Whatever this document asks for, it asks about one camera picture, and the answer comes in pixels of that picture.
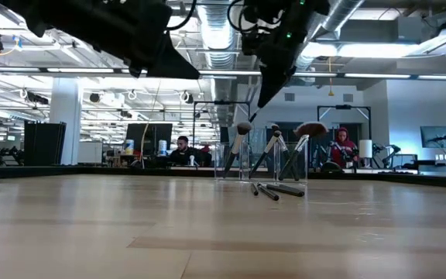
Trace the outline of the black background frame stand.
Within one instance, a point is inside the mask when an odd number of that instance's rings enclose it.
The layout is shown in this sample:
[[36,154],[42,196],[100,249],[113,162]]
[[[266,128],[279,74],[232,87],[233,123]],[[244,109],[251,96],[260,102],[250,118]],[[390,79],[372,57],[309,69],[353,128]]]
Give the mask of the black background frame stand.
[[[230,154],[237,125],[249,122],[250,104],[238,101],[196,101],[193,104],[191,142],[193,147],[208,144],[216,159]],[[241,147],[248,141],[249,133]]]
[[326,149],[336,139],[340,127],[348,129],[351,140],[358,145],[360,140],[372,139],[372,110],[370,106],[319,105],[316,108],[317,121],[324,123],[330,131],[326,136],[314,139],[313,148]]

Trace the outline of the black table border rail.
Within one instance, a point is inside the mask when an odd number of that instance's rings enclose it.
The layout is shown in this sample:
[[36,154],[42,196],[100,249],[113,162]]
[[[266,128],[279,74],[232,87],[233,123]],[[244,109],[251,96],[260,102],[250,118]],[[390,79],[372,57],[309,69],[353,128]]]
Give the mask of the black table border rail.
[[[139,175],[159,177],[213,177],[214,171],[195,170],[187,167],[177,169],[135,169],[113,167],[0,167],[0,179],[17,177],[42,177],[72,174],[106,174],[106,175]],[[446,177],[424,176],[418,174],[381,173],[381,174],[328,174],[309,173],[309,180],[338,180],[338,181],[385,181],[401,184],[418,184],[446,188]]]

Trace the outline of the medium round makeup brush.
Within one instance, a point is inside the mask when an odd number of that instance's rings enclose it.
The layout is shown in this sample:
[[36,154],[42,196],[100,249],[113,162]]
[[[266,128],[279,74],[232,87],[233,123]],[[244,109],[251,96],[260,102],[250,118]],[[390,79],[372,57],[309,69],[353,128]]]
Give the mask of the medium round makeup brush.
[[251,129],[252,129],[252,125],[250,122],[240,122],[237,125],[237,133],[238,134],[235,137],[230,154],[228,155],[228,159],[226,160],[223,177],[227,177],[228,172],[232,168],[233,162],[240,151],[242,141],[244,140],[245,136],[251,131]]
[[[271,129],[273,130],[273,132],[276,132],[276,131],[280,132],[280,127],[276,123],[273,123],[271,125]],[[281,153],[283,154],[284,160],[289,160],[290,159],[290,151],[288,150],[288,147],[287,147],[282,135],[279,136],[277,142],[280,146],[280,150],[281,150]],[[295,181],[300,180],[300,177],[297,173],[296,166],[293,164],[290,166],[290,173],[292,174],[293,179]]]

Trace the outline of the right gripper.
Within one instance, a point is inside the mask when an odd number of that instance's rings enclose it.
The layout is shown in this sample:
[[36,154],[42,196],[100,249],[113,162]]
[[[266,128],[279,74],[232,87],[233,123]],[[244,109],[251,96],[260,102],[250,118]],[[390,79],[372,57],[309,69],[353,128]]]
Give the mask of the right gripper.
[[328,0],[243,0],[240,20],[242,52],[257,54],[261,65],[258,107],[264,108],[296,71],[296,52],[303,45],[310,18],[330,12]]

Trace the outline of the black desk monitors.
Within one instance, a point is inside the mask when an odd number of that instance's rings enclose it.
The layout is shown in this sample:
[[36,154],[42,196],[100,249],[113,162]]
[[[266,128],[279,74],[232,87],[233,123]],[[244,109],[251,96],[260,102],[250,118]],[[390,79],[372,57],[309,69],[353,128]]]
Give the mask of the black desk monitors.
[[157,156],[160,140],[166,140],[167,151],[170,149],[172,130],[172,124],[128,124],[125,140],[135,141],[135,152],[144,156]]

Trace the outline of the white building column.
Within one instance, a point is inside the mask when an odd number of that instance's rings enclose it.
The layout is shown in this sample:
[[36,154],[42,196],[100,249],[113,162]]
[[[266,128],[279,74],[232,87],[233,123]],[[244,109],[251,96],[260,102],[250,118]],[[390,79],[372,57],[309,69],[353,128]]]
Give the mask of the white building column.
[[55,77],[50,102],[50,122],[65,123],[61,164],[76,165],[81,138],[83,89],[77,78]]

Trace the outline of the large-head thick makeup brush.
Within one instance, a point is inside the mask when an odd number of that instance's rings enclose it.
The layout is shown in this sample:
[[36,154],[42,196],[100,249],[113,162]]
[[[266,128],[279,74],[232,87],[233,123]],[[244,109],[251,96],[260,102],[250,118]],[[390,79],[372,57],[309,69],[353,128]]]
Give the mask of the large-head thick makeup brush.
[[252,168],[251,172],[249,173],[250,177],[252,177],[257,172],[259,166],[267,158],[270,150],[273,148],[273,146],[275,145],[276,141],[279,139],[280,136],[281,136],[281,132],[279,130],[277,130],[277,131],[275,131],[273,133],[273,136],[271,137],[271,139],[267,143],[267,145],[266,145],[264,151],[262,152],[260,158],[257,160],[256,164],[254,165],[254,167]]

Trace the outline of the clear acrylic brush organizer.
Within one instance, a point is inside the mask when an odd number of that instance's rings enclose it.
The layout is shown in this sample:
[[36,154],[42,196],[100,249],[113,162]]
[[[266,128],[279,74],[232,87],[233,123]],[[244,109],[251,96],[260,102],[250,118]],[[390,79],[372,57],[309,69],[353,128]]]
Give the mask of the clear acrylic brush organizer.
[[[296,143],[286,143],[290,153],[296,146]],[[275,143],[273,148],[270,150],[267,158],[261,163],[257,172],[250,177],[249,173],[256,164],[257,160],[260,158],[264,148],[256,148],[255,150],[251,147],[251,144],[247,141],[244,143],[243,147],[240,147],[240,151],[235,158],[232,168],[228,172],[227,177],[223,177],[223,172],[225,169],[225,163],[228,159],[227,156],[223,156],[221,159],[216,159],[213,154],[212,167],[214,168],[214,177],[218,180],[237,180],[237,181],[265,181],[271,183],[307,183],[307,148],[300,154],[297,159],[298,171],[300,172],[300,180],[295,181],[291,174],[288,174],[283,181],[279,181],[278,177],[280,171],[283,168],[286,160],[284,160],[283,154],[281,153],[280,146],[278,142]]]

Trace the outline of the fan makeup brush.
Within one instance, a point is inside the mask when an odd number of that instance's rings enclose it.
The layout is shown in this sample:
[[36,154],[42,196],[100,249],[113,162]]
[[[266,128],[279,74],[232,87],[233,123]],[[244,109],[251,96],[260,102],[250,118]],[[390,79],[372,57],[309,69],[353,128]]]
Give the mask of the fan makeup brush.
[[294,131],[294,135],[298,138],[296,146],[293,148],[286,163],[280,171],[279,181],[283,181],[288,174],[292,175],[295,181],[300,180],[300,172],[298,171],[297,159],[307,147],[307,142],[311,137],[322,136],[328,132],[327,126],[322,122],[304,122]]

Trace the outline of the person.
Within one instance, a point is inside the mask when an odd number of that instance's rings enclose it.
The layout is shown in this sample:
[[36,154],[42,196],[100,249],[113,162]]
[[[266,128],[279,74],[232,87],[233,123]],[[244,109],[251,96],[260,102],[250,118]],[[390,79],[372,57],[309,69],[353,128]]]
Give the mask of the person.
[[201,165],[201,152],[189,146],[186,136],[179,136],[177,148],[170,154],[170,162],[179,166]]
[[358,153],[359,149],[350,140],[348,130],[344,127],[339,128],[334,145],[331,147],[331,161],[341,168],[346,168],[348,162],[359,161]]

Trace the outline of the white cylinder lamp shade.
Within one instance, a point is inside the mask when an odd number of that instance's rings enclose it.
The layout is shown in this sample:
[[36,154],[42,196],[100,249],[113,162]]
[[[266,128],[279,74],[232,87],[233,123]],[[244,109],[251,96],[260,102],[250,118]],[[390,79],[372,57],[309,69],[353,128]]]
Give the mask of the white cylinder lamp shade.
[[370,139],[361,139],[359,141],[359,157],[371,159],[373,154],[373,143]]

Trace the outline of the black partition panel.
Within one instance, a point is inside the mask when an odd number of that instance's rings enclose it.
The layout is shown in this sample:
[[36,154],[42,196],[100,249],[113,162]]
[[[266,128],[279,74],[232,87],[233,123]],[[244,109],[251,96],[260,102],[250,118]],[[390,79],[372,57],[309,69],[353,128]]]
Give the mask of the black partition panel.
[[25,122],[24,164],[27,167],[60,165],[66,127],[65,122]]

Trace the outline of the yellow hanging pendant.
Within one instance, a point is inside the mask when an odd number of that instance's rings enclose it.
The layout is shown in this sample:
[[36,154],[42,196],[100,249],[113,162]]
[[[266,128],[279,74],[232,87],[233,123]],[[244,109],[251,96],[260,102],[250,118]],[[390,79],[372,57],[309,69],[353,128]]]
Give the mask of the yellow hanging pendant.
[[[332,65],[331,65],[331,58],[328,58],[328,72],[332,72]],[[335,93],[333,92],[333,78],[329,77],[329,92],[328,92],[328,96],[329,97],[333,97],[335,96]]]

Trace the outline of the white board panel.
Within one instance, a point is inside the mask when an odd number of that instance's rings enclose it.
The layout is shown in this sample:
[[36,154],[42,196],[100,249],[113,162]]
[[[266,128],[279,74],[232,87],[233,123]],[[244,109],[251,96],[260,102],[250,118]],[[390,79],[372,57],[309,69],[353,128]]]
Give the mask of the white board panel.
[[79,164],[101,164],[103,158],[103,143],[79,142],[77,162]]

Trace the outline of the wall-mounted screen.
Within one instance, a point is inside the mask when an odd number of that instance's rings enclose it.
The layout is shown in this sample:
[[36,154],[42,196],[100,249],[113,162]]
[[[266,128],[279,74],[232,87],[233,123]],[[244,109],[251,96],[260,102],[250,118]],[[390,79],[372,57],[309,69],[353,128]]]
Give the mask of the wall-mounted screen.
[[446,126],[421,126],[423,148],[446,148]]

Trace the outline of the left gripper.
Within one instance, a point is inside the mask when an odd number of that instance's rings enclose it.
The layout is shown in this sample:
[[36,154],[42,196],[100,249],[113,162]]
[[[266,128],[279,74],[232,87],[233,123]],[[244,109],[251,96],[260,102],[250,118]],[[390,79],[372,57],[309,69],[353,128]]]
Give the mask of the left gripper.
[[200,72],[174,48],[171,37],[164,36],[173,13],[164,0],[63,3],[68,5],[66,10],[74,20],[65,32],[122,59],[134,78],[139,78],[147,67],[147,76],[151,78],[200,77]]

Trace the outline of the silver ribbed ceiling duct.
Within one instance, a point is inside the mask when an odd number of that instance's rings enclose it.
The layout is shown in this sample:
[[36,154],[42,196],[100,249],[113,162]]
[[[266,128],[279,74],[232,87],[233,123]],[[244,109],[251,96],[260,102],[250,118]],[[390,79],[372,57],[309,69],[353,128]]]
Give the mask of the silver ribbed ceiling duct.
[[210,69],[227,70],[234,67],[235,55],[228,52],[235,46],[234,30],[227,12],[232,0],[201,0],[197,15],[201,21],[201,38],[208,52],[205,54]]

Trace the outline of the overhead LED light bar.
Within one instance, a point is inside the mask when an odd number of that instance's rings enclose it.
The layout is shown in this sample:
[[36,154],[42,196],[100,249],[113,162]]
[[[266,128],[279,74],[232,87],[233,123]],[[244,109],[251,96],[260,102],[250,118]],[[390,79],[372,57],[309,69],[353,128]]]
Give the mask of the overhead LED light bar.
[[[96,67],[0,67],[0,74],[39,75],[55,77],[103,77],[126,78],[130,76],[127,68],[96,68]],[[152,75],[142,70],[140,77],[150,78],[236,78],[258,77],[259,71],[236,70],[200,70],[195,74]],[[446,74],[367,74],[343,72],[296,72],[294,78],[341,78],[341,79],[385,79],[385,80],[414,80],[414,81],[446,81]]]

